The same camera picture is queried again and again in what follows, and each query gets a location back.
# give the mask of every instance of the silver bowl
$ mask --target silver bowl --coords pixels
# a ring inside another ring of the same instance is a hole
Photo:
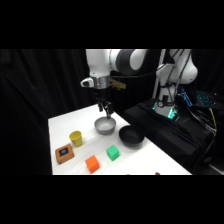
[[[95,122],[95,128],[101,135],[109,135],[114,132],[116,121],[113,118],[101,117]]]

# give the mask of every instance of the yellow cup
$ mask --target yellow cup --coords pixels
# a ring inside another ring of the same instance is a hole
[[[69,138],[76,147],[82,145],[82,133],[80,131],[75,131],[71,133]]]

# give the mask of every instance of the small box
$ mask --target small box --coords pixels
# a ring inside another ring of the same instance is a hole
[[[57,149],[55,154],[59,165],[75,157],[70,144]]]
[[[109,149],[107,149],[107,155],[112,161],[114,161],[119,157],[120,152],[117,147],[113,145]]]
[[[100,164],[95,156],[90,157],[85,162],[86,162],[86,165],[87,165],[90,173],[94,173],[95,171],[97,171],[100,168]]]

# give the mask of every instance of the white table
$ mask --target white table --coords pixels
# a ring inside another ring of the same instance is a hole
[[[155,175],[156,172],[161,175],[191,175],[146,138],[140,150],[124,146],[119,138],[119,130],[129,124],[116,113],[112,115],[117,122],[115,132],[109,136],[98,134],[94,122],[103,116],[106,116],[106,113],[100,113],[95,105],[49,119],[54,175],[90,175],[85,160],[93,155],[100,163],[100,169],[93,175]],[[74,131],[82,132],[81,147],[75,147],[69,139],[69,135]],[[67,144],[71,144],[75,158],[58,165],[55,150]],[[114,162],[106,154],[106,150],[112,145],[120,151],[120,157]]]

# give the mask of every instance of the black bowl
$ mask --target black bowl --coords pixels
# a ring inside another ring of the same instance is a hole
[[[124,145],[135,148],[140,147],[145,138],[140,128],[131,125],[121,128],[119,136]]]

